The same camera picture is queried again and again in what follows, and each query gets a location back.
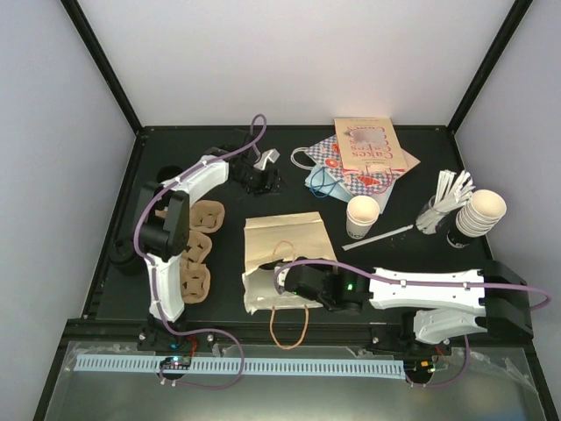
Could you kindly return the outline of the single white stirrer packet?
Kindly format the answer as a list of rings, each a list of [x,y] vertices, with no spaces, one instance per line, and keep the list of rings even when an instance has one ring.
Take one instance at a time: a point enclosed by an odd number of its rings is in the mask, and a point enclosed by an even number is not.
[[[342,248],[343,248],[344,251],[349,251],[349,250],[352,250],[354,248],[358,248],[360,246],[364,246],[364,245],[367,245],[367,244],[372,244],[373,242],[376,242],[376,241],[379,241],[379,240],[382,240],[382,239],[386,239],[386,238],[390,238],[390,237],[393,237],[394,235],[397,235],[397,234],[400,234],[400,233],[403,233],[403,232],[407,232],[407,231],[411,230],[413,227],[414,227],[414,225],[406,225],[406,226],[403,226],[399,229],[392,230],[390,232],[385,232],[383,234],[373,236],[373,237],[368,238],[368,239],[362,239],[362,240],[356,241],[354,243],[351,243],[349,245],[342,246]]]

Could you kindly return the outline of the kraft paper bag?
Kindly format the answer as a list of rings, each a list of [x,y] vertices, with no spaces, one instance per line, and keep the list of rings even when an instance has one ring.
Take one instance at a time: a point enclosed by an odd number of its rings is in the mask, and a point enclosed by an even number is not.
[[[245,272],[242,283],[245,289],[244,306],[249,314],[269,311],[269,334],[274,344],[282,350],[293,350],[305,339],[309,327],[309,311],[318,303],[283,289],[278,268],[304,259],[335,260],[332,244],[321,215],[317,211],[248,218],[245,221]],[[293,345],[283,345],[276,338],[273,323],[281,310],[303,310],[304,322],[300,338]]]

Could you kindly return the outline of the pulp cup carrier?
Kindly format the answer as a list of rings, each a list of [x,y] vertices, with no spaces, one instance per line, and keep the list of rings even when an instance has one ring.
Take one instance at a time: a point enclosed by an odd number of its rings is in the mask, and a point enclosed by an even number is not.
[[[204,261],[211,249],[209,236],[198,231],[189,232],[180,259],[181,297],[185,304],[202,303],[209,294],[211,274]]]
[[[217,232],[223,225],[225,208],[218,201],[200,200],[189,210],[189,228],[202,233]]]

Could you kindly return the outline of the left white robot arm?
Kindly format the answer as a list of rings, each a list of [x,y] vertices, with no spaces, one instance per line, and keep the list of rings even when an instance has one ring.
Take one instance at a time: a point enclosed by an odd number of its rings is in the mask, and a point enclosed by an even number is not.
[[[244,153],[213,147],[192,168],[164,182],[147,182],[141,188],[132,241],[148,270],[150,314],[163,322],[157,339],[167,349],[180,349],[188,340],[187,326],[177,320],[184,311],[180,257],[188,244],[191,207],[229,180],[256,195],[278,191],[282,180],[274,163],[279,157],[276,149],[254,160]]]

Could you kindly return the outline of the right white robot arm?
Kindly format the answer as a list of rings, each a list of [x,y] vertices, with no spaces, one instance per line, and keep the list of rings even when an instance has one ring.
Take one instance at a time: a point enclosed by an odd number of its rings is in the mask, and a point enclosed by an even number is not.
[[[273,285],[330,312],[359,314],[366,305],[414,310],[411,321],[398,332],[400,346],[408,353],[474,333],[516,343],[534,337],[527,283],[494,260],[463,272],[376,268],[368,273],[331,260],[300,258],[277,264]]]

